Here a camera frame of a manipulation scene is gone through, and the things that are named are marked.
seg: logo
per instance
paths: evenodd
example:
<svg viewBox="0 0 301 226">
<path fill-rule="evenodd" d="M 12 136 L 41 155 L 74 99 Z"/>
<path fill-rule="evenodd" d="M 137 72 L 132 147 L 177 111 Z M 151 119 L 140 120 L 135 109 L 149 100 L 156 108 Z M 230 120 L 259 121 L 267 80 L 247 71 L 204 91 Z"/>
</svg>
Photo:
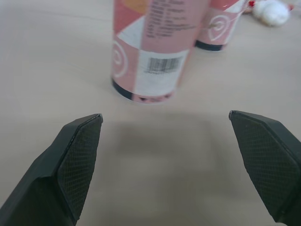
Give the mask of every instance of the logo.
<svg viewBox="0 0 301 226">
<path fill-rule="evenodd" d="M 230 19 L 225 15 L 215 16 L 210 21 L 208 35 L 211 41 L 222 37 L 230 27 Z"/>
<path fill-rule="evenodd" d="M 113 73 L 115 78 L 122 77 L 128 69 L 127 55 L 122 46 L 114 41 L 113 45 Z"/>
</svg>

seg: pink cylindrical container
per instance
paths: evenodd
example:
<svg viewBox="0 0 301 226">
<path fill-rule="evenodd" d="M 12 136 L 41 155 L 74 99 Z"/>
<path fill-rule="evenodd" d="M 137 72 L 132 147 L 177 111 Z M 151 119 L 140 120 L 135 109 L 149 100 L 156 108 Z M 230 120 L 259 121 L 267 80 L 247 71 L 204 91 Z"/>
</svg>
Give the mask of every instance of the pink cylindrical container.
<svg viewBox="0 0 301 226">
<path fill-rule="evenodd" d="M 140 103 L 169 99 L 209 0 L 115 0 L 112 83 Z"/>
<path fill-rule="evenodd" d="M 196 47 L 220 51 L 227 46 L 248 0 L 212 0 Z"/>
</svg>

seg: barcode label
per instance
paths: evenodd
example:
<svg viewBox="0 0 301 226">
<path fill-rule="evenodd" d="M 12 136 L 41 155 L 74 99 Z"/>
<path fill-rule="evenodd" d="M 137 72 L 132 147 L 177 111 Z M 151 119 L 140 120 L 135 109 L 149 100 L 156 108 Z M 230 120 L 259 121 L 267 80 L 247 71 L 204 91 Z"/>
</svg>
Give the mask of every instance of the barcode label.
<svg viewBox="0 0 301 226">
<path fill-rule="evenodd" d="M 171 59 L 150 58 L 146 73 L 161 74 L 172 73 L 179 69 L 182 57 Z"/>
<path fill-rule="evenodd" d="M 139 51 L 134 93 L 146 97 L 164 96 L 175 90 L 189 49 L 177 53 Z"/>
</svg>

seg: red object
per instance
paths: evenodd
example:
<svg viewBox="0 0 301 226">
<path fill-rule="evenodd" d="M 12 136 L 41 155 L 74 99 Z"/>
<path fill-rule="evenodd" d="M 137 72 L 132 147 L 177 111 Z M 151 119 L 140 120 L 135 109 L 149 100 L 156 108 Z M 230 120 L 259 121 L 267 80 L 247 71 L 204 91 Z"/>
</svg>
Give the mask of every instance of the red object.
<svg viewBox="0 0 301 226">
<path fill-rule="evenodd" d="M 294 5 L 288 5 L 288 7 L 289 7 L 290 11 L 292 11 L 295 8 Z"/>
<path fill-rule="evenodd" d="M 256 1 L 249 1 L 249 6 L 250 7 L 254 7 L 255 6 Z"/>
</svg>

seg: white stuffed toy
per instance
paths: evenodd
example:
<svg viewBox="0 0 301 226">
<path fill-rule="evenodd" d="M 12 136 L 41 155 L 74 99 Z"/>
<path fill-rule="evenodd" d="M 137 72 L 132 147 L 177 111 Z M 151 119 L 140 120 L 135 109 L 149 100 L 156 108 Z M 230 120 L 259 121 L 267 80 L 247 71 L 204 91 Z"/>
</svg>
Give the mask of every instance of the white stuffed toy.
<svg viewBox="0 0 301 226">
<path fill-rule="evenodd" d="M 289 17 L 292 5 L 287 5 L 279 0 L 249 1 L 249 9 L 253 16 L 268 26 L 281 26 Z"/>
</svg>

